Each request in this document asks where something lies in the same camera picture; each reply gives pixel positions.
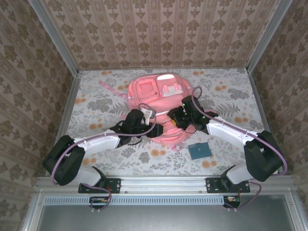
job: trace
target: brown damask wallpaper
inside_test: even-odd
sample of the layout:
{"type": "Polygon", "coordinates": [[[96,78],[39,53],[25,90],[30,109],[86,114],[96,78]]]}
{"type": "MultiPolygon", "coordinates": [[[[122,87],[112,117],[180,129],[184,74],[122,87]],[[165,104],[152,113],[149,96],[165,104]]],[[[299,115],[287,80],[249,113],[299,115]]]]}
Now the brown damask wallpaper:
{"type": "Polygon", "coordinates": [[[0,230],[25,218],[72,76],[32,7],[0,0],[0,230]]]}
{"type": "Polygon", "coordinates": [[[43,0],[79,69],[246,66],[278,0],[43,0]]]}
{"type": "Polygon", "coordinates": [[[293,0],[253,76],[308,214],[308,0],[293,0]]]}

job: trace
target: patterned wallpaper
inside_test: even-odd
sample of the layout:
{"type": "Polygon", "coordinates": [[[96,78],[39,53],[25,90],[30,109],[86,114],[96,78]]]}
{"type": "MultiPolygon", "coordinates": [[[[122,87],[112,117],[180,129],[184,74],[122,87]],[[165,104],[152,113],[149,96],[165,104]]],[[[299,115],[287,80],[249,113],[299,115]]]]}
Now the patterned wallpaper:
{"type": "Polygon", "coordinates": [[[79,69],[246,66],[278,0],[43,0],[79,69]]]}
{"type": "Polygon", "coordinates": [[[18,230],[72,76],[24,0],[0,1],[0,230],[18,230]]]}
{"type": "Polygon", "coordinates": [[[253,76],[308,214],[308,0],[293,0],[253,76]]]}

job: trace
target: floral tablecloth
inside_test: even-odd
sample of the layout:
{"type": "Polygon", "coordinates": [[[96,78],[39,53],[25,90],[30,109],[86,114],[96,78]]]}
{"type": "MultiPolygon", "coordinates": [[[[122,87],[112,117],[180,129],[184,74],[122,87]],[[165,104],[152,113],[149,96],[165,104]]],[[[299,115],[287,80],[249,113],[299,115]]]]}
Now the floral tablecloth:
{"type": "MultiPolygon", "coordinates": [[[[175,73],[193,87],[201,86],[199,100],[205,109],[216,110],[227,121],[245,129],[262,131],[263,124],[246,70],[243,69],[145,69],[84,71],[67,134],[87,137],[101,133],[128,113],[126,100],[99,85],[107,83],[127,93],[138,77],[175,73]]],[[[106,175],[218,175],[234,164],[244,162],[244,153],[230,143],[202,132],[173,147],[143,138],[135,146],[102,151],[85,158],[82,165],[96,166],[106,175]],[[211,157],[192,160],[188,145],[208,142],[211,157]]]]}

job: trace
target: pink backpack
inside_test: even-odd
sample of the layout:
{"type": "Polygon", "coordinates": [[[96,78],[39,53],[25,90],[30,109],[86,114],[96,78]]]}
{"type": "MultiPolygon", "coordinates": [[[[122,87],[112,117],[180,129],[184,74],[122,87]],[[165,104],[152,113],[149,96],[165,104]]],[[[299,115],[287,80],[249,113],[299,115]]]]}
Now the pink backpack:
{"type": "Polygon", "coordinates": [[[151,140],[172,146],[183,142],[195,131],[193,126],[189,126],[185,131],[175,127],[167,116],[169,110],[182,105],[181,100],[191,95],[192,90],[189,82],[176,74],[140,77],[129,85],[128,108],[138,109],[140,103],[146,103],[156,110],[156,122],[164,126],[164,133],[151,140]]]}

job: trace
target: purple cable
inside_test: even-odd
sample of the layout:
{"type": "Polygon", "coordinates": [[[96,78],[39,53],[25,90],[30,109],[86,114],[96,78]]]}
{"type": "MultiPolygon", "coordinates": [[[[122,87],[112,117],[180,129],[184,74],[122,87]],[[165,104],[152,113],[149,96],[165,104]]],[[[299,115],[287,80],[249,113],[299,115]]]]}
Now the purple cable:
{"type": "MultiPolygon", "coordinates": [[[[100,210],[106,209],[107,206],[110,204],[111,199],[112,199],[111,192],[110,192],[109,190],[107,190],[107,189],[104,189],[104,188],[94,187],[94,186],[90,186],[90,185],[84,184],[84,183],[83,183],[83,185],[86,186],[86,187],[88,187],[88,188],[90,188],[90,189],[103,190],[103,191],[105,191],[106,193],[109,194],[109,199],[108,199],[107,203],[104,205],[104,207],[100,208],[100,210]]],[[[91,207],[92,209],[94,209],[94,208],[93,208],[93,203],[94,203],[94,201],[97,201],[97,200],[99,200],[99,199],[100,199],[100,198],[93,198],[93,199],[92,199],[91,204],[90,204],[90,207],[91,207]]]]}
{"type": "MultiPolygon", "coordinates": [[[[204,113],[203,111],[201,111],[200,108],[198,108],[198,106],[197,106],[197,104],[195,103],[194,98],[193,98],[193,94],[194,94],[194,92],[195,92],[197,89],[200,89],[200,91],[201,91],[199,97],[200,97],[201,94],[202,94],[202,88],[201,88],[201,87],[196,87],[196,88],[193,89],[193,91],[192,91],[192,102],[193,102],[193,105],[195,106],[195,108],[196,108],[201,114],[203,114],[204,116],[206,116],[207,118],[213,119],[214,121],[216,121],[216,122],[222,124],[223,121],[221,121],[221,120],[219,120],[219,119],[216,119],[216,118],[213,118],[213,117],[207,115],[206,113],[204,113]]],[[[243,130],[243,129],[237,128],[237,127],[235,127],[235,126],[233,126],[233,125],[231,125],[231,124],[228,124],[228,123],[224,123],[223,125],[226,125],[226,126],[232,128],[232,129],[236,130],[236,131],[239,131],[239,132],[245,134],[246,136],[250,136],[250,137],[256,139],[257,141],[261,142],[261,143],[264,144],[265,146],[268,146],[270,149],[272,149],[272,150],[277,154],[277,156],[279,156],[279,158],[282,160],[283,165],[284,165],[284,170],[283,170],[283,172],[282,172],[282,173],[278,173],[278,174],[274,174],[273,176],[274,176],[274,177],[277,177],[277,176],[282,176],[282,175],[286,174],[286,172],[287,172],[287,170],[288,170],[287,162],[286,162],[286,160],[284,159],[284,157],[280,154],[280,152],[279,152],[276,148],[274,148],[272,145],[270,145],[269,143],[265,142],[264,140],[260,139],[259,137],[255,136],[255,135],[253,135],[253,134],[251,134],[251,133],[249,133],[249,132],[246,132],[246,131],[243,130]]]]}
{"type": "Polygon", "coordinates": [[[238,210],[238,209],[245,208],[245,207],[247,207],[249,204],[251,204],[251,203],[256,199],[256,197],[260,194],[260,192],[261,192],[261,190],[262,190],[262,186],[261,186],[259,183],[256,183],[256,182],[250,181],[250,183],[259,186],[259,190],[258,190],[258,192],[254,195],[254,197],[253,197],[247,204],[245,204],[245,205],[243,205],[243,206],[241,206],[241,207],[239,207],[239,208],[234,208],[232,205],[230,205],[230,204],[228,204],[228,203],[225,203],[225,205],[229,206],[230,208],[234,208],[234,209],[238,210]]]}
{"type": "Polygon", "coordinates": [[[154,113],[154,123],[152,124],[152,127],[151,127],[149,130],[147,130],[147,131],[145,131],[145,132],[143,132],[143,133],[139,133],[139,134],[101,133],[101,134],[98,134],[98,135],[90,136],[90,137],[85,138],[85,139],[83,139],[83,140],[80,140],[80,141],[78,141],[78,142],[76,142],[76,143],[73,143],[71,146],[69,146],[69,147],[62,153],[62,155],[61,155],[60,158],[58,159],[57,163],[55,164],[55,166],[54,166],[54,168],[53,168],[53,170],[52,170],[52,173],[51,173],[51,181],[52,181],[52,183],[53,183],[54,185],[57,185],[57,184],[58,184],[58,183],[54,180],[54,175],[55,175],[55,173],[56,173],[56,170],[57,170],[59,164],[61,163],[62,159],[65,157],[65,155],[68,154],[68,152],[69,152],[72,148],[74,148],[75,146],[77,146],[77,145],[79,145],[79,144],[81,144],[81,143],[83,143],[83,142],[88,142],[88,141],[91,141],[91,140],[93,140],[93,139],[97,139],[97,138],[105,137],[105,136],[143,136],[143,135],[146,135],[147,133],[149,133],[150,131],[152,131],[152,130],[154,129],[155,125],[156,125],[156,114],[155,114],[155,110],[154,110],[151,106],[149,106],[149,105],[147,105],[147,104],[145,104],[145,103],[142,103],[142,105],[148,106],[149,109],[154,113]]]}

